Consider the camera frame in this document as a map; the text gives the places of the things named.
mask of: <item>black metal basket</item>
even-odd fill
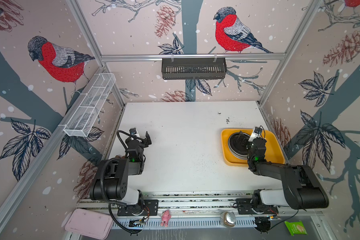
[[[163,58],[163,79],[223,79],[227,72],[225,58]]]

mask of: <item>snack bag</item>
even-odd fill
[[[293,236],[294,234],[307,234],[304,225],[302,222],[287,222],[285,221],[285,225],[287,226],[289,232]]]

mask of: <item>metal grate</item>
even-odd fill
[[[115,76],[112,73],[98,75],[95,83],[64,128],[64,132],[68,136],[88,136],[114,84]]]
[[[147,224],[143,227],[128,227],[129,220],[136,218],[127,218],[118,221],[129,229],[148,229],[148,230],[163,230],[163,229],[179,229],[179,228],[224,228],[220,224],[219,217],[196,217],[196,218],[171,218],[168,227],[160,226],[161,218],[150,218]],[[235,227],[256,227],[254,217],[239,217],[236,216]],[[119,229],[120,227],[113,224],[112,229]]]
[[[227,72],[224,58],[164,58],[163,79],[223,79]]]

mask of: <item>yellow tray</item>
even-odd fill
[[[223,146],[223,156],[224,161],[229,166],[237,167],[247,167],[247,160],[242,160],[235,157],[228,148],[228,138],[235,132],[244,132],[249,135],[252,133],[252,129],[239,129],[239,128],[227,128],[221,132],[221,144]],[[279,142],[276,136],[265,130],[265,139],[267,140],[265,147],[267,148],[265,152],[265,159],[269,162],[285,164],[285,158],[283,152],[281,151]]]

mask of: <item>pink toy figure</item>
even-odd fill
[[[165,212],[163,212],[163,216],[161,217],[161,223],[160,226],[166,226],[168,227],[168,221],[171,218],[171,215],[169,214],[169,210],[166,210]]]

